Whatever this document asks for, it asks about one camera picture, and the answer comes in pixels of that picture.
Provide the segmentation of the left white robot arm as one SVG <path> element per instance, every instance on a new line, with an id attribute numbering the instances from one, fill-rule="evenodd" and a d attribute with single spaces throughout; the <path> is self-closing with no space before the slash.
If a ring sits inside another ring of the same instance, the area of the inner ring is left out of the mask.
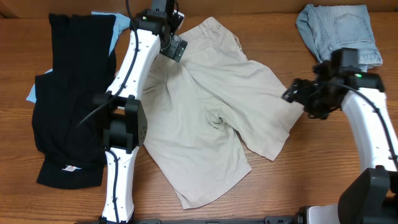
<path id="1" fill-rule="evenodd" d="M 98 223 L 133 223 L 134 164 L 147 134 L 141 103 L 144 83 L 158 54 L 179 62 L 187 42 L 176 35 L 184 15 L 173 0 L 156 0 L 130 21 L 121 68 L 106 93 L 95 97 L 108 169 L 106 202 Z"/>

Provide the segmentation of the beige shorts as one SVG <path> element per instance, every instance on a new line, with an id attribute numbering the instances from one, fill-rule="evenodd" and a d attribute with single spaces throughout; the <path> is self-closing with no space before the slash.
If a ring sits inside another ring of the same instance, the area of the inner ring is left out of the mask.
<path id="1" fill-rule="evenodd" d="M 184 32 L 179 62 L 158 55 L 144 85 L 145 147 L 184 209 L 209 204 L 251 171 L 244 148 L 274 160 L 302 105 L 282 99 L 271 69 L 209 17 Z"/>

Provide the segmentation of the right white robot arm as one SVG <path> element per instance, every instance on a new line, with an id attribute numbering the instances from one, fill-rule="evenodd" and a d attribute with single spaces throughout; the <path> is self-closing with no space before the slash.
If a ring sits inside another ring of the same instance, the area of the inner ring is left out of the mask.
<path id="1" fill-rule="evenodd" d="M 397 136 L 376 73 L 363 72 L 356 49 L 342 48 L 313 68 L 313 81 L 296 78 L 282 99 L 300 103 L 310 119 L 341 110 L 358 150 L 361 174 L 338 203 L 302 207 L 292 223 L 397 223 Z"/>

